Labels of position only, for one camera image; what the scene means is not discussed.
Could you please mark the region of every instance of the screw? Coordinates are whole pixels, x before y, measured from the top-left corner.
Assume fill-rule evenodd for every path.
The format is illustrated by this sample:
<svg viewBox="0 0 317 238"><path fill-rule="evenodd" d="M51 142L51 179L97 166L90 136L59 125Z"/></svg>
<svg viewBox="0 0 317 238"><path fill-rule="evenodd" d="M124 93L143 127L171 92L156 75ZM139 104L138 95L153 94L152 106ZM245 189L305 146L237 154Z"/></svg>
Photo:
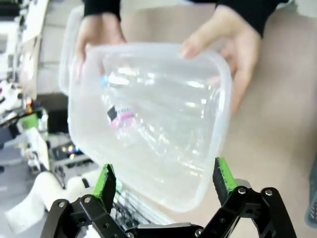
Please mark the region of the screw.
<svg viewBox="0 0 317 238"><path fill-rule="evenodd" d="M238 192L239 192L240 194L245 194L245 193L246 193L246 190L241 187L241 188L239 188Z"/></svg>
<svg viewBox="0 0 317 238"><path fill-rule="evenodd" d="M89 203L90 202L90 197L86 197L84 202Z"/></svg>
<svg viewBox="0 0 317 238"><path fill-rule="evenodd" d="M127 237L128 237L128 238L134 238L134 235L133 235L131 232L128 232L128 233L127 233Z"/></svg>
<svg viewBox="0 0 317 238"><path fill-rule="evenodd" d="M265 194L267 195L267 196L272 196L273 195L273 192L272 192L272 190L266 190L265 191Z"/></svg>
<svg viewBox="0 0 317 238"><path fill-rule="evenodd" d="M200 236L202 232L203 232L202 229L198 229L198 230L195 232L195 236L196 236L196 237Z"/></svg>

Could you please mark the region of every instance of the cluttered workbench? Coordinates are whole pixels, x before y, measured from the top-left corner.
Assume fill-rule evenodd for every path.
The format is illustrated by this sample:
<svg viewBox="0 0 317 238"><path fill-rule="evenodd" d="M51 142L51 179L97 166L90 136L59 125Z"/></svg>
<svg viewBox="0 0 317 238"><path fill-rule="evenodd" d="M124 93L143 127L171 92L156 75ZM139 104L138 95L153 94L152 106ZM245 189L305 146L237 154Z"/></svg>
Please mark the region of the cluttered workbench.
<svg viewBox="0 0 317 238"><path fill-rule="evenodd" d="M212 12L211 5L147 9L123 16L122 27L129 42L180 43ZM58 43L61 41L57 34L50 39L57 42L56 47L61 47ZM222 153L235 176L247 179L254 190L270 186L279 190L297 236L306 238L316 237L316 230L304 222L317 142L316 42L315 19L283 11L271 17L254 80L239 115L231 121ZM51 59L59 58L60 48L42 45L41 51ZM39 77L39 73L35 75L30 79L33 85L47 80ZM57 78L52 80L51 93L55 93ZM30 90L37 94L41 89ZM202 204L191 212L176 214L159 209L177 222L204 226L218 207L217 195L210 184ZM250 221L242 220L234 235L252 238L257 237L257 231Z"/></svg>

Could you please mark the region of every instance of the plastic container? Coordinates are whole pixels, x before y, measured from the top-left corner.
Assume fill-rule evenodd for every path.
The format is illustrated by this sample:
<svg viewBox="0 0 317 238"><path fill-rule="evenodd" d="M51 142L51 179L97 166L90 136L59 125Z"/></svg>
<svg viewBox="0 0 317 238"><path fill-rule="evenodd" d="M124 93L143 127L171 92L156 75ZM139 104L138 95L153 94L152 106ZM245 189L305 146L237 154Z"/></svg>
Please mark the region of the plastic container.
<svg viewBox="0 0 317 238"><path fill-rule="evenodd" d="M309 207L306 212L305 221L311 228L317 229L317 156L310 175Z"/></svg>
<svg viewBox="0 0 317 238"><path fill-rule="evenodd" d="M68 95L70 81L69 67L72 64L74 57L75 44L83 16L84 7L78 6L73 8L67 20L58 72L58 85L62 93L65 95Z"/></svg>
<svg viewBox="0 0 317 238"><path fill-rule="evenodd" d="M89 158L112 163L129 187L186 212L200 204L221 152L231 77L217 53L183 60L179 49L156 43L91 48L71 80L68 124Z"/></svg>

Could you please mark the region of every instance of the desk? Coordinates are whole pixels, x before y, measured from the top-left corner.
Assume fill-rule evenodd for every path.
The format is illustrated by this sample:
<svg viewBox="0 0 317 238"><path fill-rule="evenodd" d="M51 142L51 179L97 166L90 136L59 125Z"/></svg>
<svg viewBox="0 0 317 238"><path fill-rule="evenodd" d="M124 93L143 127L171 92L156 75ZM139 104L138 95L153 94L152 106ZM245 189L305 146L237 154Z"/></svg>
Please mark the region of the desk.
<svg viewBox="0 0 317 238"><path fill-rule="evenodd" d="M212 14L212 6L176 6L123 18L128 41L177 42ZM222 155L236 178L260 191L279 189L299 238L317 231L304 223L308 176L317 150L317 21L279 11L267 24L262 57L241 111L232 119ZM161 208L177 222L205 225L219 207L213 184L202 204L185 214ZM242 220L233 238L255 238Z"/></svg>

